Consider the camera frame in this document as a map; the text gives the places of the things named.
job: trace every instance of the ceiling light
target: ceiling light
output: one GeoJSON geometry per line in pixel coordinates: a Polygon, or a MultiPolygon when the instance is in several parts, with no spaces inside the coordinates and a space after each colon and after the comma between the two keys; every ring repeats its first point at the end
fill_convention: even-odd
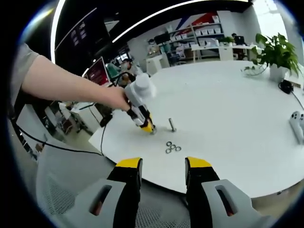
{"type": "MultiPolygon", "coordinates": [[[[129,32],[130,30],[132,30],[132,29],[135,28],[136,26],[140,25],[141,23],[145,22],[146,20],[148,20],[148,19],[150,19],[150,18],[152,18],[152,17],[154,17],[154,16],[156,16],[156,15],[158,15],[158,14],[160,14],[160,13],[163,13],[163,12],[165,12],[165,11],[167,11],[167,10],[171,10],[171,9],[176,8],[176,7],[179,7],[179,6],[184,6],[184,5],[187,5],[187,4],[196,3],[196,2],[200,2],[200,1],[210,1],[210,0],[192,0],[192,1],[186,1],[186,2],[182,2],[182,3],[176,4],[176,5],[174,5],[174,6],[167,7],[167,8],[165,8],[165,9],[163,9],[163,10],[160,10],[160,11],[154,13],[154,14],[151,14],[151,15],[147,16],[146,18],[144,18],[144,19],[138,21],[136,24],[134,24],[134,25],[132,25],[131,27],[129,27],[126,31],[124,31],[122,34],[120,34],[118,37],[116,37],[116,38],[112,41],[112,43],[116,42],[119,38],[121,38],[124,34],[126,34],[127,32],[129,32]]],[[[234,0],[234,1],[244,1],[244,2],[248,2],[248,0],[234,0]]]]}
{"type": "Polygon", "coordinates": [[[53,18],[52,29],[51,29],[51,60],[55,63],[55,40],[56,40],[56,30],[60,17],[61,10],[66,0],[59,0],[58,5],[56,7],[56,11],[53,18]]]}
{"type": "Polygon", "coordinates": [[[86,75],[86,73],[88,72],[89,68],[87,68],[84,73],[81,75],[81,77],[84,77],[86,75]]]}
{"type": "Polygon", "coordinates": [[[20,41],[26,42],[28,38],[37,29],[37,27],[41,24],[43,19],[50,15],[53,10],[54,8],[50,7],[50,5],[46,5],[42,10],[40,10],[25,27],[21,35],[20,41]]]}

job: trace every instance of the green leaves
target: green leaves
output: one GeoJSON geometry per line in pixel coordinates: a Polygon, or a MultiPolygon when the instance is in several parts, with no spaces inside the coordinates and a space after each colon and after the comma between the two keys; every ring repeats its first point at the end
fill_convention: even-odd
{"type": "Polygon", "coordinates": [[[255,70],[255,69],[256,69],[255,66],[252,66],[252,67],[247,66],[244,68],[244,71],[245,70],[255,70]]]}
{"type": "Polygon", "coordinates": [[[256,34],[256,42],[257,43],[262,43],[262,44],[265,45],[267,41],[268,41],[267,38],[264,37],[262,34],[259,34],[259,33],[256,34]]]}
{"type": "Polygon", "coordinates": [[[220,37],[218,38],[219,42],[233,43],[234,39],[232,37],[220,37]]]}
{"type": "Polygon", "coordinates": [[[257,48],[254,47],[251,51],[256,55],[256,59],[252,62],[254,65],[272,66],[277,64],[278,67],[286,67],[294,71],[297,75],[300,72],[298,65],[298,57],[295,54],[295,47],[288,42],[285,36],[278,33],[277,36],[265,37],[259,33],[256,35],[256,42],[264,45],[261,53],[257,52],[257,48]]]}
{"type": "Polygon", "coordinates": [[[256,47],[251,48],[251,51],[252,51],[255,55],[258,55],[256,47]]]}

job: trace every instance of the window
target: window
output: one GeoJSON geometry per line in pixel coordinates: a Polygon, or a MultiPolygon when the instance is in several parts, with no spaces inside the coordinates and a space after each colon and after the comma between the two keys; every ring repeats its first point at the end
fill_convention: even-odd
{"type": "Polygon", "coordinates": [[[121,60],[124,60],[124,59],[128,58],[128,55],[127,55],[127,54],[122,54],[122,55],[120,56],[120,58],[121,58],[121,60]]]}
{"type": "Polygon", "coordinates": [[[273,0],[256,0],[253,3],[262,35],[274,36],[280,33],[287,38],[284,22],[273,0]]]}

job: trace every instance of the screen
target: screen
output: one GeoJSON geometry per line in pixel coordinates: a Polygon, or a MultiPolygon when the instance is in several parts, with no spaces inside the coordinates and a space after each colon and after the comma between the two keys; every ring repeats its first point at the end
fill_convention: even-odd
{"type": "Polygon", "coordinates": [[[164,34],[154,37],[154,40],[155,40],[156,44],[161,44],[161,43],[169,41],[170,35],[169,35],[169,33],[164,33],[164,34]]]}
{"type": "Polygon", "coordinates": [[[100,86],[109,82],[103,58],[97,60],[86,73],[87,78],[100,86]]]}
{"type": "Polygon", "coordinates": [[[56,48],[56,64],[76,74],[91,66],[95,53],[109,42],[109,34],[99,10],[78,22],[56,48]]]}

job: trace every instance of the computer monitor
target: computer monitor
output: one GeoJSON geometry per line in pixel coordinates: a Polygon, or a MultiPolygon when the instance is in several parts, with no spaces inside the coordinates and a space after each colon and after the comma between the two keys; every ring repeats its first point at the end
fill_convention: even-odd
{"type": "Polygon", "coordinates": [[[170,40],[170,35],[166,32],[164,34],[154,37],[154,40],[156,44],[162,44],[170,40]]]}
{"type": "Polygon", "coordinates": [[[234,41],[235,41],[236,45],[246,44],[243,36],[235,36],[234,41]]]}

